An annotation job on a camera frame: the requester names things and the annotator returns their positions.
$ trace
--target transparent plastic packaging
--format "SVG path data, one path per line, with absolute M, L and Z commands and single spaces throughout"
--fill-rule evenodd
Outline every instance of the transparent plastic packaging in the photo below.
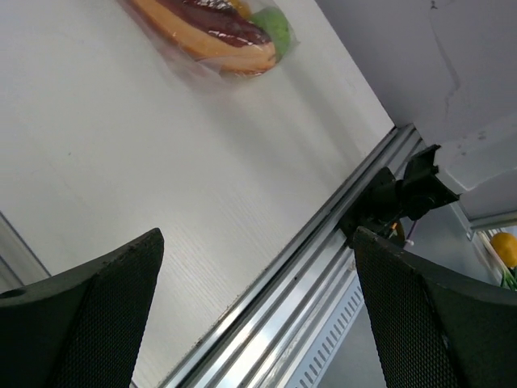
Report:
M 119 0 L 174 72 L 253 77 L 275 67 L 296 37 L 270 0 Z

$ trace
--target white table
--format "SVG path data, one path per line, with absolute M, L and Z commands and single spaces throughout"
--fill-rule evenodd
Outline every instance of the white table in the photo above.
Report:
M 231 91 L 169 74 L 115 0 L 0 4 L 0 209 L 51 273 L 152 227 L 134 375 L 156 386 L 393 123 L 313 0 L 299 47 Z

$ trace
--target black textured pad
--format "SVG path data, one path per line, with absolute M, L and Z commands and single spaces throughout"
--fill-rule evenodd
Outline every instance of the black textured pad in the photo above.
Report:
M 11 336 L 2 336 L 0 386 L 127 388 L 162 256 L 162 234 L 152 230 L 0 297 L 0 328 Z
M 517 293 L 402 251 L 364 229 L 355 242 L 388 387 L 517 386 Z

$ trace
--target yellow object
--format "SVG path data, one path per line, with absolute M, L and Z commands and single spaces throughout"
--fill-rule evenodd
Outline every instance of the yellow object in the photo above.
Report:
M 251 9 L 247 2 L 242 0 L 228 0 L 229 3 L 237 10 L 240 16 L 244 19 L 249 19 L 251 17 Z
M 517 238 L 513 234 L 497 233 L 490 243 L 508 268 L 517 267 Z

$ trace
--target hot dog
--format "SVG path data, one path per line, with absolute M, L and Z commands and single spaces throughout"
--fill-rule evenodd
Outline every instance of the hot dog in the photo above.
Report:
M 165 38 L 223 70 L 261 74 L 276 63 L 271 37 L 226 0 L 132 0 Z

